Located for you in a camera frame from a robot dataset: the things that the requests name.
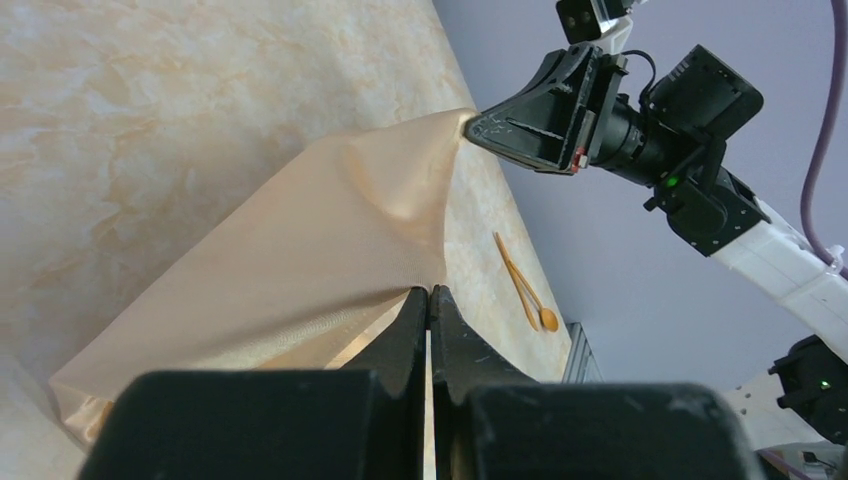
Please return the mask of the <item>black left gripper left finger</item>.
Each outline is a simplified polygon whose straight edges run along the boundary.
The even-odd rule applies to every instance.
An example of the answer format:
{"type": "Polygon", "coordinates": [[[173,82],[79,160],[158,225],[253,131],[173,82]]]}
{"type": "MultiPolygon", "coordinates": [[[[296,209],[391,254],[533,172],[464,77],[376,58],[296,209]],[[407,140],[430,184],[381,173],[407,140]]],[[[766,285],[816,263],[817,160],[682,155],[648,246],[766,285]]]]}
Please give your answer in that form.
{"type": "Polygon", "coordinates": [[[115,402],[83,479],[419,479],[428,293],[335,370],[157,371],[115,402]]]}

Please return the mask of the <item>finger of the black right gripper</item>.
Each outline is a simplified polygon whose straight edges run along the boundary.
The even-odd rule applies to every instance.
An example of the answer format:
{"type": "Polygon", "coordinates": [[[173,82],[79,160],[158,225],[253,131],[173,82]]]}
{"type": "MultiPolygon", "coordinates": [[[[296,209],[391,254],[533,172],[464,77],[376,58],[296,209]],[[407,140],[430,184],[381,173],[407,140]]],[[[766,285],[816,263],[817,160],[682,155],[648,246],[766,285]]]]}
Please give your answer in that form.
{"type": "Polygon", "coordinates": [[[535,172],[576,174],[599,65],[591,43],[548,53],[521,91],[465,124],[465,138],[535,172]]]}

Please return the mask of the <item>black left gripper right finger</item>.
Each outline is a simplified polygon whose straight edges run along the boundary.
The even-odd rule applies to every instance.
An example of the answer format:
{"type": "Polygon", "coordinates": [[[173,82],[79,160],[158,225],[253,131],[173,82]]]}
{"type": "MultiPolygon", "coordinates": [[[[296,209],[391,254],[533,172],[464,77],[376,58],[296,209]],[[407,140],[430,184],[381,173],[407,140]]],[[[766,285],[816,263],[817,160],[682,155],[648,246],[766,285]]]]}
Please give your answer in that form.
{"type": "Polygon", "coordinates": [[[729,405],[691,383],[544,383],[499,354],[450,292],[430,297],[440,479],[761,479],[729,405]]]}

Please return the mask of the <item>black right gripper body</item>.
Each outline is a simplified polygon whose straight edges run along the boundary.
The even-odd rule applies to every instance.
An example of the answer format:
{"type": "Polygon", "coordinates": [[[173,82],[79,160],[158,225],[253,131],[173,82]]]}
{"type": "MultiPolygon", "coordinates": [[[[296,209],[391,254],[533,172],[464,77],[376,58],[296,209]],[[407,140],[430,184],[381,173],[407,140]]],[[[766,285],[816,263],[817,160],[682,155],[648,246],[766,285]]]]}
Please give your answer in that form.
{"type": "Polygon", "coordinates": [[[759,90],[697,45],[641,93],[637,108],[617,96],[589,163],[650,189],[644,209],[662,211],[678,237],[709,257],[770,220],[722,165],[729,139],[763,105],[759,90]]]}

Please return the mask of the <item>orange cloth napkin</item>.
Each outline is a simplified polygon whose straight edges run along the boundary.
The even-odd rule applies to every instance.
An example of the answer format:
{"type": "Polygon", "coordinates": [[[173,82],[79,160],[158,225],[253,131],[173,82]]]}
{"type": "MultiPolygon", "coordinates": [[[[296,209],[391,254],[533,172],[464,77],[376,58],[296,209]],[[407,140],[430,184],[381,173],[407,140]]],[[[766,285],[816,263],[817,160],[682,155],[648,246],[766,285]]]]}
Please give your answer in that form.
{"type": "Polygon", "coordinates": [[[310,144],[155,280],[49,384],[90,445],[157,370],[321,368],[446,276],[445,216],[470,109],[310,144]]]}

